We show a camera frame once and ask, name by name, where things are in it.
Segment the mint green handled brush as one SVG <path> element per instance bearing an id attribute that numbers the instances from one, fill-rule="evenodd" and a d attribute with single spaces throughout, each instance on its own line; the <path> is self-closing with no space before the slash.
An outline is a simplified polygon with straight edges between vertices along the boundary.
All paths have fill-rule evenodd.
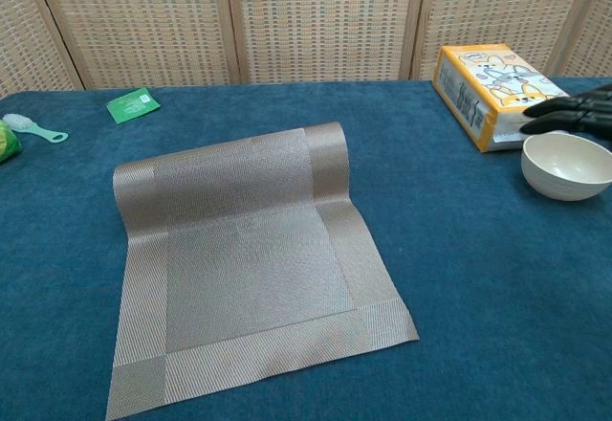
<path id="1" fill-rule="evenodd" d="M 53 131 L 40 127 L 32 119 L 19 114 L 6 114 L 2 120 L 18 133 L 32 134 L 45 139 L 49 143 L 58 144 L 66 141 L 69 135 L 65 132 Z"/>

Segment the orange corgi print tissue box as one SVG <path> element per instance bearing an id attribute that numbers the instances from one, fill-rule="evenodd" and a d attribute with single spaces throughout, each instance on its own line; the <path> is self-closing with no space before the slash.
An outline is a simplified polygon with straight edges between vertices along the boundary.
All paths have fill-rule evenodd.
<path id="1" fill-rule="evenodd" d="M 524 111 L 567 95 L 505 44 L 442 47 L 432 85 L 481 152 L 520 148 Z"/>

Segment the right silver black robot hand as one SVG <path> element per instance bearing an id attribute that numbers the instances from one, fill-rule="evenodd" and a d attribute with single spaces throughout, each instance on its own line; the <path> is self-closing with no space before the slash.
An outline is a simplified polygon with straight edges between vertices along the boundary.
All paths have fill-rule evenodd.
<path id="1" fill-rule="evenodd" d="M 563 130 L 612 142 L 612 84 L 545 100 L 528 107 L 523 114 L 530 119 L 520 127 L 525 135 Z"/>

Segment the cream white bowl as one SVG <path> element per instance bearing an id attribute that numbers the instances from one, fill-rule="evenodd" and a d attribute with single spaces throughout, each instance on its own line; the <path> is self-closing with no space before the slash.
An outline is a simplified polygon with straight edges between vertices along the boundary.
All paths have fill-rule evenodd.
<path id="1" fill-rule="evenodd" d="M 522 145 L 521 170 L 540 194 L 559 201 L 581 201 L 612 186 L 612 152 L 576 135 L 532 135 Z"/>

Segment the woven rattan screen panel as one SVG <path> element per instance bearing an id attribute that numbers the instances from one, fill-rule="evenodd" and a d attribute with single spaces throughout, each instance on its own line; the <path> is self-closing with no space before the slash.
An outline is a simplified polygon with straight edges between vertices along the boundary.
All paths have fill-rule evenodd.
<path id="1" fill-rule="evenodd" d="M 0 99 L 83 83 L 45 0 L 0 0 Z"/>
<path id="2" fill-rule="evenodd" d="M 230 0 L 46 0 L 86 89 L 240 80 Z"/>
<path id="3" fill-rule="evenodd" d="M 444 45 L 505 43 L 561 76 L 594 0 L 410 0 L 402 78 L 429 79 Z"/>
<path id="4" fill-rule="evenodd" d="M 228 0 L 237 79 L 408 79 L 421 1 Z"/>
<path id="5" fill-rule="evenodd" d="M 554 77 L 612 76 L 612 0 L 573 0 L 545 72 Z"/>

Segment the brown woven placemat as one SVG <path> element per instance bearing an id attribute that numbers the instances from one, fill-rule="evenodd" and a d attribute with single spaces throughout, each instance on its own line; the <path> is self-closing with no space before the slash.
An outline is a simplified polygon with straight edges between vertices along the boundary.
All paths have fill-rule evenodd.
<path id="1" fill-rule="evenodd" d="M 414 341 L 330 122 L 118 166 L 106 421 Z"/>

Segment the green yellow tissue pack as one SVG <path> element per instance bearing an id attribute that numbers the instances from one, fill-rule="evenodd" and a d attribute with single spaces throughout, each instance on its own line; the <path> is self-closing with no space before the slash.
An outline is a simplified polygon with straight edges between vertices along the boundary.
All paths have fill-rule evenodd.
<path id="1" fill-rule="evenodd" d="M 0 120 L 0 164 L 18 155 L 22 151 L 22 145 L 17 139 L 9 125 Z"/>

